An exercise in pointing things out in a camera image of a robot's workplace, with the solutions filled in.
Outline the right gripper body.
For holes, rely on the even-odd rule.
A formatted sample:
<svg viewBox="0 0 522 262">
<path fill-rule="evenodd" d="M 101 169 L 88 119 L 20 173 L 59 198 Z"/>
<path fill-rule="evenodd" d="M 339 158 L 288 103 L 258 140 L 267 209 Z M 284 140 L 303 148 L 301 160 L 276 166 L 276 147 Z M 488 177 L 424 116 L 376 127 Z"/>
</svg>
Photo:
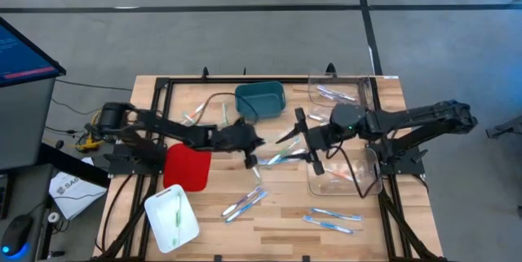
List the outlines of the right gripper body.
<svg viewBox="0 0 522 262">
<path fill-rule="evenodd" d="M 331 148 L 334 143 L 332 140 L 334 132 L 331 130 L 330 124 L 309 128 L 303 108 L 297 108 L 295 110 L 295 116 L 297 119 L 295 127 L 297 131 L 303 135 L 308 150 L 305 160 L 312 164 L 315 175 L 323 175 L 325 169 L 317 151 L 327 151 Z"/>
</svg>

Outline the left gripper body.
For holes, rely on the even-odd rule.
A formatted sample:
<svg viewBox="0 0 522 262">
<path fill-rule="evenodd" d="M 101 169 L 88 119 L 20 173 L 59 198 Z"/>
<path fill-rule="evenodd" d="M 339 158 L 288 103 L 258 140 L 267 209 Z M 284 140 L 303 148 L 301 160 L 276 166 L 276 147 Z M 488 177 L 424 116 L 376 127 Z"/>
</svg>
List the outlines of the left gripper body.
<svg viewBox="0 0 522 262">
<path fill-rule="evenodd" d="M 228 150 L 256 149 L 264 145 L 254 126 L 244 118 L 237 119 L 232 125 L 218 131 L 218 147 Z"/>
</svg>

